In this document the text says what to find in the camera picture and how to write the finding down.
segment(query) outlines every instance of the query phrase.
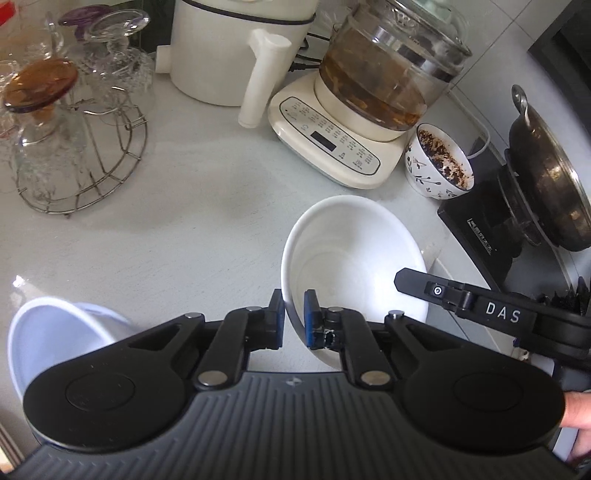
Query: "black induction cooker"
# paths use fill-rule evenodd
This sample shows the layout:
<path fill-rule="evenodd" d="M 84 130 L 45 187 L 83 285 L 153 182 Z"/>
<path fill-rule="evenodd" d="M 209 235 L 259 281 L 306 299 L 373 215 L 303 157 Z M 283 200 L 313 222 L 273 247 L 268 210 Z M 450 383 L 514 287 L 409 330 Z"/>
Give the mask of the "black induction cooker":
<path fill-rule="evenodd" d="M 502 165 L 490 149 L 470 163 L 474 188 L 443 202 L 438 213 L 490 288 L 532 298 L 540 294 L 552 296 L 555 292 L 564 294 L 570 282 L 556 250 L 536 238 L 539 231 L 533 225 L 516 226 L 518 222 L 508 206 L 511 200 L 506 201 L 499 181 L 510 176 L 508 166 Z M 525 238 L 528 234 L 533 237 L 530 241 Z"/>

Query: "ceramic bowl with food residue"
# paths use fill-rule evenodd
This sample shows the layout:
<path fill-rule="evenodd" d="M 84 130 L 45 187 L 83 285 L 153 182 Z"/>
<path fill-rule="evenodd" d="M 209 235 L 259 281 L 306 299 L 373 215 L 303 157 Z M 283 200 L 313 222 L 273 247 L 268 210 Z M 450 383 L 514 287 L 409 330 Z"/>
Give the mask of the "ceramic bowl with food residue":
<path fill-rule="evenodd" d="M 421 124 L 404 150 L 406 177 L 425 197 L 447 200 L 474 186 L 474 173 L 462 149 L 443 130 Z"/>

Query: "white bowl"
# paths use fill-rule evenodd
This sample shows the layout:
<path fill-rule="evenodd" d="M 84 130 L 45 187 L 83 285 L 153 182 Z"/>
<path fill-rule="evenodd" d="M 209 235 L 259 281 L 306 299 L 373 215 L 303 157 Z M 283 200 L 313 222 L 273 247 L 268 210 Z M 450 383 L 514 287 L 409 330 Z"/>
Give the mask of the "white bowl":
<path fill-rule="evenodd" d="M 8 367 L 19 398 L 33 379 L 54 365 L 138 333 L 105 307 L 40 297 L 25 303 L 8 331 Z"/>
<path fill-rule="evenodd" d="M 426 271 L 416 242 L 393 213 L 350 195 L 316 203 L 294 225 L 281 260 L 285 309 L 300 339 L 305 343 L 304 292 L 309 289 L 316 290 L 322 307 L 354 309 L 371 322 L 383 322 L 390 310 L 424 322 L 427 302 L 394 286 L 402 268 Z M 340 369 L 336 352 L 314 353 Z"/>
<path fill-rule="evenodd" d="M 433 164 L 418 140 L 419 131 L 429 132 L 445 145 L 447 151 L 456 161 L 456 165 L 459 165 L 464 175 L 467 176 L 467 188 L 461 188 L 450 182 Z M 402 157 L 409 184 L 424 197 L 447 200 L 464 195 L 474 186 L 474 173 L 466 155 L 447 133 L 434 125 L 419 125 L 408 142 Z"/>

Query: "kitchen counter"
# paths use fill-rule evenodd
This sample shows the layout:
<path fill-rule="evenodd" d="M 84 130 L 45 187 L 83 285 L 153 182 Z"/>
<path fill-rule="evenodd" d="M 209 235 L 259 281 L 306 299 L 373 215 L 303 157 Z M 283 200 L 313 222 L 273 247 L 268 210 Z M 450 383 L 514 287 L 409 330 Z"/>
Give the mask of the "kitchen counter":
<path fill-rule="evenodd" d="M 168 76 L 156 79 L 155 92 L 144 159 L 125 185 L 97 205 L 70 218 L 34 212 L 17 195 L 5 166 L 0 172 L 0 420 L 25 452 L 35 441 L 12 388 L 6 338 L 12 316 L 32 298 L 101 304 L 142 329 L 185 312 L 218 320 L 238 307 L 266 305 L 280 287 L 281 254 L 295 221 L 319 200 L 342 194 L 365 196 L 394 212 L 427 268 L 436 263 L 462 280 L 483 282 L 437 216 L 438 202 L 407 183 L 402 162 L 376 190 L 347 189 L 298 158 L 266 120 L 244 129 L 237 109 L 191 99 Z M 445 97 L 425 121 L 465 149 L 478 135 Z M 249 368 L 329 369 L 287 320 L 284 347 L 255 352 Z"/>

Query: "ribbed black surface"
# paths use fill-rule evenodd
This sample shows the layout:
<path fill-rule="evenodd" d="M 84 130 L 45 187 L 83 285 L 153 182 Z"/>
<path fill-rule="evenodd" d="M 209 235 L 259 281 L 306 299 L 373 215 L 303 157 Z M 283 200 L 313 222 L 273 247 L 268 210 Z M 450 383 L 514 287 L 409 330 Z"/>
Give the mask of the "ribbed black surface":
<path fill-rule="evenodd" d="M 416 432 L 383 393 L 343 373 L 247 372 L 197 395 L 182 421 L 108 455 L 39 448 L 17 480 L 561 480 L 573 472 L 538 449 L 506 458 L 458 453 Z"/>

